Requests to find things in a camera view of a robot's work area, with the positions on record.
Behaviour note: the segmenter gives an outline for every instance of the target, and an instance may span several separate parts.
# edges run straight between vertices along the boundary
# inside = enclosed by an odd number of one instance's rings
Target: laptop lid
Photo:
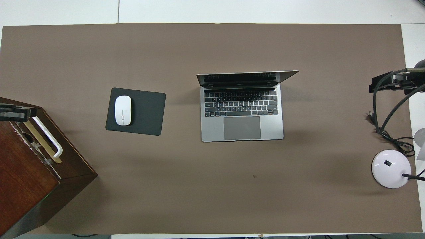
[[[298,71],[263,71],[198,74],[199,85],[206,88],[266,87],[281,83]]]

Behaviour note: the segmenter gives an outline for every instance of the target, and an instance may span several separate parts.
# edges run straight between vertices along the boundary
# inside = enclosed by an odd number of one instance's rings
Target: white table
[[[402,24],[406,67],[425,59],[425,6],[416,0],[0,0],[0,26],[105,23]],[[425,128],[425,93],[411,97],[409,105],[414,135]],[[417,172],[425,168],[424,161],[415,162]],[[418,187],[425,231],[425,182],[419,181]],[[258,234],[131,234],[113,238],[232,236]]]

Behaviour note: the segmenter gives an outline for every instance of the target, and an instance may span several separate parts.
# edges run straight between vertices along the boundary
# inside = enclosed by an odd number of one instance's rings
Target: black clamp
[[[36,115],[36,108],[0,103],[0,121],[27,122]]]

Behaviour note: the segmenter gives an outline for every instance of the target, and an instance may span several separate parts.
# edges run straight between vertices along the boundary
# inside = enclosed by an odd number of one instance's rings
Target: laptop screen
[[[248,73],[198,74],[201,86],[250,86],[276,85],[298,71],[265,71]]]

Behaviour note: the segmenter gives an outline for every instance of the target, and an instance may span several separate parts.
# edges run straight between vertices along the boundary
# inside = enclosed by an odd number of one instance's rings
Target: brown desk mat
[[[2,97],[40,105],[99,178],[34,233],[420,232],[417,183],[375,182],[393,147],[371,78],[405,67],[400,25],[5,26]],[[299,70],[285,138],[201,142],[198,73]],[[112,87],[164,92],[158,137],[105,130]],[[380,122],[403,97],[378,94]],[[411,136],[407,103],[386,128]]]

